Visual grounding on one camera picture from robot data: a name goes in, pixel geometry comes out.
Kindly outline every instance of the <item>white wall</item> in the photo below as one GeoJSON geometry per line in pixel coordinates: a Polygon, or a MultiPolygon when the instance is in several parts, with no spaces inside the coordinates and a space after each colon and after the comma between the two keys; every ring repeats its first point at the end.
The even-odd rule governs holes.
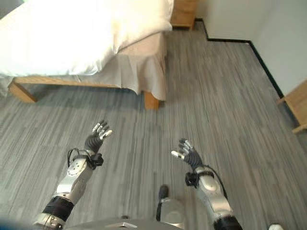
{"type": "Polygon", "coordinates": [[[284,94],[307,79],[307,0],[278,0],[252,39],[284,94]]]}
{"type": "Polygon", "coordinates": [[[197,16],[210,38],[251,40],[272,8],[274,0],[206,0],[197,16]]]}

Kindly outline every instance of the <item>wooden nightstand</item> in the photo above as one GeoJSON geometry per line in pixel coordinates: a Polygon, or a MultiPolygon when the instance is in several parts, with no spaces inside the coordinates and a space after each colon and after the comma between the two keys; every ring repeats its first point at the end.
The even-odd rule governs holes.
{"type": "Polygon", "coordinates": [[[172,26],[188,27],[193,30],[198,0],[175,0],[171,18],[172,26]]]}

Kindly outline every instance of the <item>wooden bed leg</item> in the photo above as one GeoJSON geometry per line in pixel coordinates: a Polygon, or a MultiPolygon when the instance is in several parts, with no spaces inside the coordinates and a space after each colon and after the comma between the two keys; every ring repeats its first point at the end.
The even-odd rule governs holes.
{"type": "Polygon", "coordinates": [[[145,108],[146,109],[158,109],[159,100],[156,99],[151,92],[144,92],[145,108]]]}
{"type": "Polygon", "coordinates": [[[32,96],[24,87],[22,87],[20,84],[17,84],[13,81],[9,86],[9,91],[15,97],[18,97],[23,102],[27,102],[27,103],[37,102],[37,99],[34,96],[32,96]]]}
{"type": "Polygon", "coordinates": [[[300,125],[299,127],[296,127],[295,129],[292,129],[292,133],[297,134],[299,131],[302,131],[303,129],[307,129],[307,124],[300,125]]]}
{"type": "Polygon", "coordinates": [[[285,97],[282,97],[281,99],[278,99],[277,100],[277,104],[281,104],[281,103],[283,103],[285,101],[285,97]]]}

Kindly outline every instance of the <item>black baseboard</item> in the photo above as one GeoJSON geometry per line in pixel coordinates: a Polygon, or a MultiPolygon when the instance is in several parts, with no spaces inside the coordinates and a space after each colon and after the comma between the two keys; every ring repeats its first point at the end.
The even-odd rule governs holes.
{"type": "Polygon", "coordinates": [[[276,90],[278,96],[280,98],[283,97],[283,92],[281,91],[281,89],[279,88],[279,86],[277,85],[275,79],[273,78],[273,76],[271,75],[269,69],[267,68],[267,66],[265,65],[264,61],[262,60],[260,54],[258,53],[257,49],[255,48],[254,44],[252,41],[250,40],[240,40],[240,39],[224,39],[224,38],[209,38],[208,36],[208,32],[205,26],[205,23],[203,21],[202,18],[196,18],[195,21],[197,22],[201,22],[203,29],[205,31],[205,35],[208,41],[210,42],[239,42],[239,43],[248,43],[251,47],[251,49],[253,50],[255,56],[257,57],[259,63],[261,64],[262,68],[264,69],[265,73],[267,74],[271,84],[273,85],[274,89],[276,90]]]}

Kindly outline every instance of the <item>wooden furniture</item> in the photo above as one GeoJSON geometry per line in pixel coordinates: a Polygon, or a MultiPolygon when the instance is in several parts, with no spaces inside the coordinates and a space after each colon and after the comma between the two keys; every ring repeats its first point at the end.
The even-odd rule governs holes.
{"type": "MultiPolygon", "coordinates": [[[[36,98],[31,95],[20,83],[28,84],[47,84],[47,85],[80,85],[80,86],[92,86],[92,87],[104,87],[104,88],[118,88],[116,85],[104,85],[95,84],[91,82],[77,82],[70,80],[61,80],[42,76],[31,77],[16,77],[9,85],[9,91],[26,103],[35,103],[36,98]]],[[[156,99],[151,92],[144,92],[144,101],[146,109],[158,109],[159,100],[156,99]]]]}
{"type": "Polygon", "coordinates": [[[171,18],[172,26],[188,27],[193,30],[198,0],[175,0],[171,18]]]}
{"type": "Polygon", "coordinates": [[[300,124],[299,127],[293,129],[292,132],[298,133],[303,129],[307,129],[307,80],[285,97],[279,99],[277,104],[282,102],[287,103],[300,124]]]}

